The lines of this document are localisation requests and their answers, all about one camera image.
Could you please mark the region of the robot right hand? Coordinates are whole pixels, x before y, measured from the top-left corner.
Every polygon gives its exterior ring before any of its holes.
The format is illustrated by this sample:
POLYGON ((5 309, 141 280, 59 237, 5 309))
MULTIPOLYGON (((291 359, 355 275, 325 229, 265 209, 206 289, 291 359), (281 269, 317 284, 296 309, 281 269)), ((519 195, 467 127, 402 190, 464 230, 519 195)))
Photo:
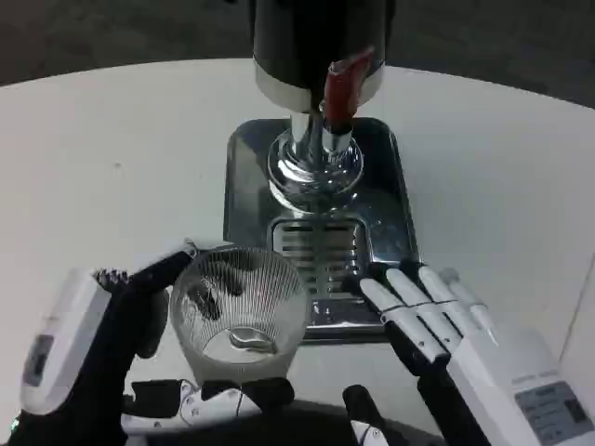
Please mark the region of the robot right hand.
POLYGON ((379 319, 447 444, 593 444, 594 417, 542 335, 496 324, 456 270, 372 263, 343 284, 379 319))

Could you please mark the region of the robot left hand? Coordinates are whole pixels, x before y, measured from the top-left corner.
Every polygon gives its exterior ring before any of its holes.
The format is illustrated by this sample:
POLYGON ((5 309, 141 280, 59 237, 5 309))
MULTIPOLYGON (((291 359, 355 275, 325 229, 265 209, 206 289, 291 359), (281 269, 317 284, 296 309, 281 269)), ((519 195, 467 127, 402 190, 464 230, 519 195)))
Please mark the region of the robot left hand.
POLYGON ((134 273, 72 270, 23 366, 12 445, 222 433, 284 411, 311 309, 256 247, 187 241, 134 273))

